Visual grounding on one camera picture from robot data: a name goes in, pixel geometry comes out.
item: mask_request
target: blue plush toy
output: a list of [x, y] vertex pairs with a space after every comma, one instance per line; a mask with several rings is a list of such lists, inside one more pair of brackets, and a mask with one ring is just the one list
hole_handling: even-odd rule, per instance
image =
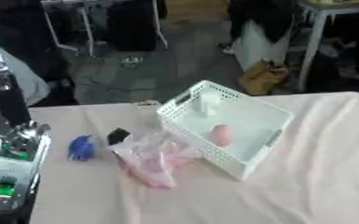
[[69, 158], [78, 161], [88, 161], [94, 157], [95, 145], [93, 136], [79, 136], [69, 145]]

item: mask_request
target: clear plastic bag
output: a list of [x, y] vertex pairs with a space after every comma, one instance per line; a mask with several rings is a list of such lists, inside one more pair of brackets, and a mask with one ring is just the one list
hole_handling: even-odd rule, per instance
[[128, 136], [122, 143], [110, 146], [131, 173], [148, 186], [173, 188], [173, 170], [201, 156], [194, 147], [167, 131], [153, 131], [140, 137]]

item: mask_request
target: pink ball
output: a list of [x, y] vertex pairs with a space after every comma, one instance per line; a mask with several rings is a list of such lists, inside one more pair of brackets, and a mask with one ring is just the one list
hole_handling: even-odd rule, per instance
[[216, 125], [211, 131], [214, 143], [220, 147], [229, 146], [233, 141], [233, 133], [228, 125]]

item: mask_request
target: white plastic basket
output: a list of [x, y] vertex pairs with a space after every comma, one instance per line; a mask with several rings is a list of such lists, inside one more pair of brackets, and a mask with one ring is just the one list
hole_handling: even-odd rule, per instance
[[[206, 93], [219, 94], [216, 115], [195, 108]], [[246, 179], [271, 151], [292, 120], [292, 114], [232, 89], [201, 81], [158, 109], [163, 126], [198, 147], [203, 157], [238, 179]], [[228, 147], [216, 146], [209, 137], [215, 125], [226, 124], [234, 133]]]

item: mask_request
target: black bag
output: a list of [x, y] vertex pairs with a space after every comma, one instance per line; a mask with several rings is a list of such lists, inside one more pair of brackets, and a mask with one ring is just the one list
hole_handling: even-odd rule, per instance
[[114, 3], [108, 9], [108, 40], [118, 51], [149, 52], [157, 44], [151, 0]]

